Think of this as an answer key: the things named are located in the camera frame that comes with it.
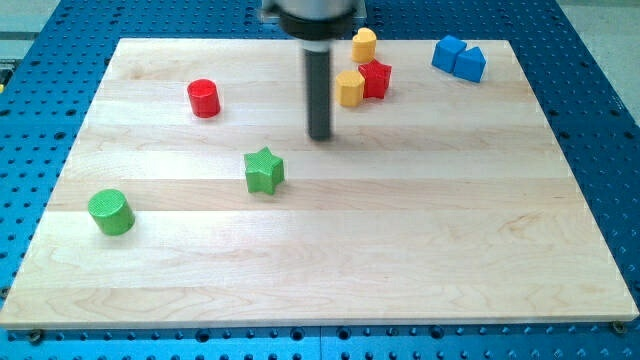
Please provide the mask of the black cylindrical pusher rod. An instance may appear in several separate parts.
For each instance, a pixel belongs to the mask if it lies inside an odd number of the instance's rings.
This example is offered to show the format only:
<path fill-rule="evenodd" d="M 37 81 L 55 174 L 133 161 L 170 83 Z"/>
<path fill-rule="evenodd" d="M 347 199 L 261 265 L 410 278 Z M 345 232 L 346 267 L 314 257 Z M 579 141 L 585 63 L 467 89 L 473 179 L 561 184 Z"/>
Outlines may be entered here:
<path fill-rule="evenodd" d="M 302 41 L 307 102 L 307 134 L 331 137 L 331 51 L 328 41 Z"/>

